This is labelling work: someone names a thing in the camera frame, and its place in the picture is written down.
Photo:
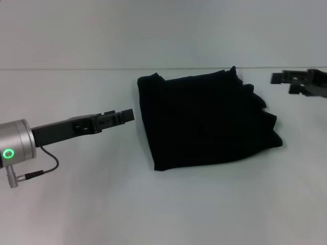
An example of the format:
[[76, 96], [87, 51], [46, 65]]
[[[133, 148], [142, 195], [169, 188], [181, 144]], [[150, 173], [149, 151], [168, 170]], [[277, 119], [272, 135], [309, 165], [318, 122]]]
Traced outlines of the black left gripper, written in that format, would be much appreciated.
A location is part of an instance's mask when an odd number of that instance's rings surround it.
[[134, 120], [132, 109], [121, 112], [77, 116], [32, 128], [37, 148], [75, 137], [100, 133], [105, 129], [123, 125]]

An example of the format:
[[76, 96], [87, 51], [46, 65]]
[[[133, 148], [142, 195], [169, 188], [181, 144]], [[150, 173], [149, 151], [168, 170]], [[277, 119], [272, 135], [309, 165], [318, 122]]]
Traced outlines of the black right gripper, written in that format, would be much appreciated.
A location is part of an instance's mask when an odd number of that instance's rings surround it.
[[271, 84], [290, 84], [289, 94], [326, 98], [326, 72], [318, 69], [307, 71], [283, 70], [273, 73]]

